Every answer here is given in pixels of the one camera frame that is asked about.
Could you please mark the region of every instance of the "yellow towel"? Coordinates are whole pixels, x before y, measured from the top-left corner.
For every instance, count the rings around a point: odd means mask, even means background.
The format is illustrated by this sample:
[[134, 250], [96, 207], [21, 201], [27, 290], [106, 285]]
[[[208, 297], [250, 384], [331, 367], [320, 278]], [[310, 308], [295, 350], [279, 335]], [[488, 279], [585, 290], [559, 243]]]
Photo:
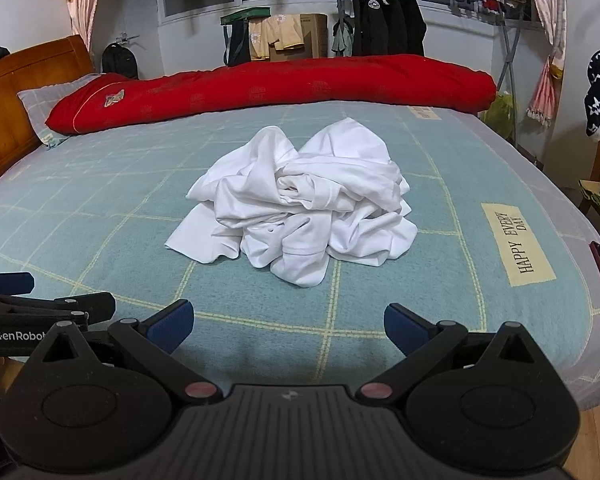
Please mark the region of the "yellow towel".
[[268, 28], [264, 25], [264, 21], [268, 19], [256, 18], [255, 20], [249, 20], [251, 59], [269, 59]]
[[269, 59], [269, 45], [276, 50], [304, 45], [300, 14], [276, 14], [249, 20], [251, 59]]

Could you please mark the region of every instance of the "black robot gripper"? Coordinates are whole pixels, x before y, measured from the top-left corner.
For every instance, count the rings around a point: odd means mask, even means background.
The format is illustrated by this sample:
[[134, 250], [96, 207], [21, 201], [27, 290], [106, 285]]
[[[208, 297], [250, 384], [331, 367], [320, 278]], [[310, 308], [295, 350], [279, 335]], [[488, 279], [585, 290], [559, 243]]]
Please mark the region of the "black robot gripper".
[[34, 288], [28, 272], [0, 274], [0, 356], [28, 356], [58, 321], [75, 323], [80, 330], [108, 321], [116, 301], [108, 292], [36, 300], [21, 298]]
[[524, 326], [469, 333], [395, 303], [384, 326], [405, 358], [355, 394], [224, 396], [136, 319], [101, 333], [56, 322], [0, 403], [8, 479], [570, 478], [578, 408]]

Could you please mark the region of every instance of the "cardboard box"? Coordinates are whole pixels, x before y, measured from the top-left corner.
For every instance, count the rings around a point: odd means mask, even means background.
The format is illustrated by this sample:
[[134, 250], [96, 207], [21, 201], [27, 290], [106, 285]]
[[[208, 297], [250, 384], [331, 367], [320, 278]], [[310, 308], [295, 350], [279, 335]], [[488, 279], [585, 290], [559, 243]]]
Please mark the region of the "cardboard box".
[[269, 61], [290, 61], [310, 57], [327, 57], [328, 32], [326, 14], [300, 14], [304, 46], [276, 50], [269, 47]]

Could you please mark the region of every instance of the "gray checkered pillowcase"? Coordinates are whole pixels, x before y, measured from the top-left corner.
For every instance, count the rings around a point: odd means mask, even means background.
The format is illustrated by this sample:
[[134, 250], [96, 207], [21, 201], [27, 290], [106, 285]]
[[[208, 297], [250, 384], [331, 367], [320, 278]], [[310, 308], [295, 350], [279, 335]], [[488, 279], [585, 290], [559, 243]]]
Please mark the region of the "gray checkered pillowcase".
[[54, 148], [68, 137], [51, 130], [45, 121], [49, 117], [51, 110], [58, 104], [58, 101], [63, 97], [75, 92], [78, 88], [82, 88], [89, 81], [97, 78], [100, 74], [87, 74], [80, 79], [69, 83], [59, 85], [43, 86], [42, 88], [34, 88], [33, 90], [23, 90], [18, 92], [18, 97], [22, 101], [29, 122], [33, 127], [33, 131], [40, 138], [43, 144], [49, 148]]

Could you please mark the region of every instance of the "black jacket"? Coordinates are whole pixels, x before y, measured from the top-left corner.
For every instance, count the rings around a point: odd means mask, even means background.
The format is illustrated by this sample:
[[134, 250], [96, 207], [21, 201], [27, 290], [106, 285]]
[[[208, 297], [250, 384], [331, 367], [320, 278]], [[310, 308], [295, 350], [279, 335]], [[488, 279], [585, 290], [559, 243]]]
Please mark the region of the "black jacket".
[[419, 54], [427, 25], [416, 0], [353, 0], [354, 56]]
[[383, 6], [387, 0], [354, 0], [356, 28], [353, 35], [354, 56], [381, 56], [388, 54], [389, 28]]
[[424, 36], [427, 24], [424, 22], [417, 0], [400, 0], [407, 28], [407, 54], [424, 56]]

